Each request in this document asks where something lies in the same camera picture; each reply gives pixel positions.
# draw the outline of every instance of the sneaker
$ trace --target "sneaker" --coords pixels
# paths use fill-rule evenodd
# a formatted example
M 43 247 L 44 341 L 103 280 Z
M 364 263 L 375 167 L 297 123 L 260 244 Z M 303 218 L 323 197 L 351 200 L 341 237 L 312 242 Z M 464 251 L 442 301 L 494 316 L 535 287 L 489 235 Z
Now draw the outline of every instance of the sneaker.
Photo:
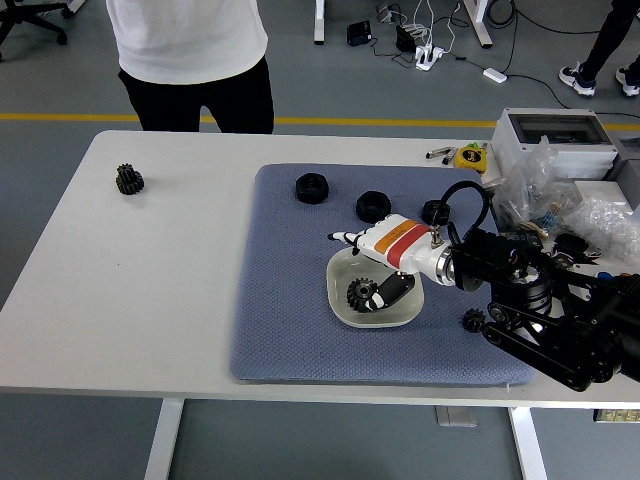
M 616 80 L 622 85 L 622 93 L 627 97 L 635 97 L 640 93 L 640 78 L 629 75 L 629 67 L 622 67 L 618 70 Z
M 562 83 L 569 85 L 578 92 L 579 95 L 593 97 L 593 94 L 596 93 L 596 81 L 584 80 L 580 72 L 582 72 L 582 65 L 578 62 L 576 68 L 564 67 L 560 70 L 558 76 L 560 80 L 562 80 Z

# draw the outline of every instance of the black pants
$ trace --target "black pants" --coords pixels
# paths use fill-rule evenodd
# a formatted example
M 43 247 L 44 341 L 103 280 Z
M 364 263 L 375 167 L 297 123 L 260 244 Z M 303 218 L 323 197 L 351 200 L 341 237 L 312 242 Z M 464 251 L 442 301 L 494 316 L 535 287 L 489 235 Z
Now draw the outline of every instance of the black pants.
M 269 68 L 263 57 L 253 68 L 214 82 L 162 85 L 118 74 L 144 130 L 197 132 L 200 109 L 209 109 L 224 133 L 273 133 Z
M 596 78 L 607 59 L 627 36 L 640 9 L 640 0 L 612 0 L 611 7 L 612 10 L 600 28 L 589 58 L 582 65 L 582 78 L 585 80 Z M 632 77 L 640 77 L 640 56 L 629 65 L 629 73 Z

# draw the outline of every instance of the office chair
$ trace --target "office chair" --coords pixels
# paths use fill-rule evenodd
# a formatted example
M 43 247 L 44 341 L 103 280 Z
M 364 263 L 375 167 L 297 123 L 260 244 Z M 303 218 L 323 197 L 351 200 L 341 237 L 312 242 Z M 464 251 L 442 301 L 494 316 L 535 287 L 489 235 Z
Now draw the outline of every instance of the office chair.
M 7 8 L 0 11 L 0 45 L 7 38 L 9 32 L 14 25 L 22 22 L 31 23 L 47 30 L 52 30 L 58 33 L 58 43 L 60 45 L 67 44 L 67 35 L 64 30 L 53 23 L 47 22 L 38 16 L 39 13 L 50 12 L 52 10 L 62 10 L 62 16 L 69 18 L 72 15 L 71 10 L 67 7 L 66 3 L 50 3 L 47 5 L 16 5 L 16 1 L 22 0 L 4 0 Z

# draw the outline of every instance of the yellow floor line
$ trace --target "yellow floor line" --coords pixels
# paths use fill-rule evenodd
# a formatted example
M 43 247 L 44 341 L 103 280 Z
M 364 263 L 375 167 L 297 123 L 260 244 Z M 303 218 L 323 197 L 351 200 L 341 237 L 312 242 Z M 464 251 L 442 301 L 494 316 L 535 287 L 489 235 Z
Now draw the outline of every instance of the yellow floor line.
M 0 121 L 30 122 L 137 122 L 136 115 L 93 115 L 75 113 L 0 113 Z M 202 122 L 215 123 L 210 116 Z M 322 118 L 322 117 L 276 117 L 278 125 L 325 125 L 356 127 L 434 127 L 434 128 L 495 128 L 495 121 L 480 120 L 427 120 L 390 118 Z M 605 124 L 607 130 L 640 130 L 640 124 Z

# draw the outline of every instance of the yellow tape measure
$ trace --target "yellow tape measure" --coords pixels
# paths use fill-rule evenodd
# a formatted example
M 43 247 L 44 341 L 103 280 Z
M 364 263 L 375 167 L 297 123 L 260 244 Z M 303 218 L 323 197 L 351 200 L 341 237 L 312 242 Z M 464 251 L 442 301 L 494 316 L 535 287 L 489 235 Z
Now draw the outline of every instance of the yellow tape measure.
M 483 174 L 487 171 L 487 151 L 484 148 L 463 147 L 456 153 L 456 168 L 470 168 Z

